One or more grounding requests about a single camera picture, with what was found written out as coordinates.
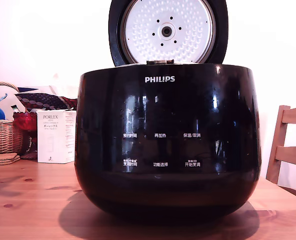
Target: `black rice cooker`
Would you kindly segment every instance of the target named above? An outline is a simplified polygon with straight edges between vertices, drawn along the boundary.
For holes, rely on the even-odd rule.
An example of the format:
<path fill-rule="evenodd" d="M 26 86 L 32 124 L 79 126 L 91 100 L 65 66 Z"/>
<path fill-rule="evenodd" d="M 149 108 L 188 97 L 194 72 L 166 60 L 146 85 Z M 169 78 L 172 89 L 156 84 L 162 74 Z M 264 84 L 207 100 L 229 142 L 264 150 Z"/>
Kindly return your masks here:
<path fill-rule="evenodd" d="M 102 210 L 140 219 L 218 218 L 260 174 L 250 69 L 222 64 L 225 0 L 112 0 L 115 68 L 82 75 L 75 169 Z"/>

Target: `red glass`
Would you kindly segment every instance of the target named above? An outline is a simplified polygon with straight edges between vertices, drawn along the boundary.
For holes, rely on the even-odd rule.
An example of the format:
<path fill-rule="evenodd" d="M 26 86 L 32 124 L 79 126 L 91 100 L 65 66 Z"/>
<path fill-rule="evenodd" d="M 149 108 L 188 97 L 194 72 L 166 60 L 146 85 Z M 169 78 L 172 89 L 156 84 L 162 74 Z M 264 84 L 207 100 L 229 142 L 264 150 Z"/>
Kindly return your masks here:
<path fill-rule="evenodd" d="M 14 125 L 23 131 L 26 131 L 31 137 L 31 147 L 27 153 L 21 156 L 21 159 L 38 158 L 38 124 L 37 114 L 32 112 L 15 112 L 13 114 Z"/>

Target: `white wall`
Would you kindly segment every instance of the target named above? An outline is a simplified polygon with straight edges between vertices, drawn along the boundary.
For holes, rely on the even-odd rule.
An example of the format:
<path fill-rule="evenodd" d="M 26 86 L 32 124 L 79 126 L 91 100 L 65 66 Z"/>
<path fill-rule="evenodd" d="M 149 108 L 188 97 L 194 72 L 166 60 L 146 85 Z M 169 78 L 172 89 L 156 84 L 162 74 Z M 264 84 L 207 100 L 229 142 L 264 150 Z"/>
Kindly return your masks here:
<path fill-rule="evenodd" d="M 296 107 L 296 2 L 227 0 L 225 64 L 253 70 L 265 176 L 279 105 Z M 109 0 L 0 0 L 0 81 L 19 87 L 71 86 L 82 73 L 113 67 Z M 286 145 L 296 145 L 289 126 Z M 279 184 L 296 189 L 296 166 L 282 164 Z"/>

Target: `glossy black surface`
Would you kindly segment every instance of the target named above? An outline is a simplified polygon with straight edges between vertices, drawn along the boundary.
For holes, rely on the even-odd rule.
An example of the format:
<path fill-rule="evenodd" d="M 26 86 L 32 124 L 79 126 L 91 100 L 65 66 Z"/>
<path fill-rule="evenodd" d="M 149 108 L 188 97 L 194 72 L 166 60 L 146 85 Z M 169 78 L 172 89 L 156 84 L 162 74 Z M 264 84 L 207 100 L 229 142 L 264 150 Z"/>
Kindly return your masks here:
<path fill-rule="evenodd" d="M 87 197 L 107 212 L 218 217 L 241 207 L 257 184 L 258 131 L 247 68 L 129 65 L 88 72 L 79 90 L 76 173 Z"/>

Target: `wooden chair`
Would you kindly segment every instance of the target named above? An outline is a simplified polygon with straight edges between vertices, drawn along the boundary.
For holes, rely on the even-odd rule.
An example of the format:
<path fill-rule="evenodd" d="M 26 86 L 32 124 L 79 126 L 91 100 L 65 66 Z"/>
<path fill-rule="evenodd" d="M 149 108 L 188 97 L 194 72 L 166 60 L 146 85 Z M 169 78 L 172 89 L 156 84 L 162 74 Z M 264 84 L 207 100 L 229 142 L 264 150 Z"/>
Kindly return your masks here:
<path fill-rule="evenodd" d="M 289 106 L 281 105 L 279 107 L 266 175 L 266 179 L 274 184 L 278 183 L 282 161 L 296 165 L 296 146 L 284 147 L 288 124 L 296 124 L 296 108 L 290 109 Z M 296 195 L 296 190 L 287 187 L 282 188 Z"/>

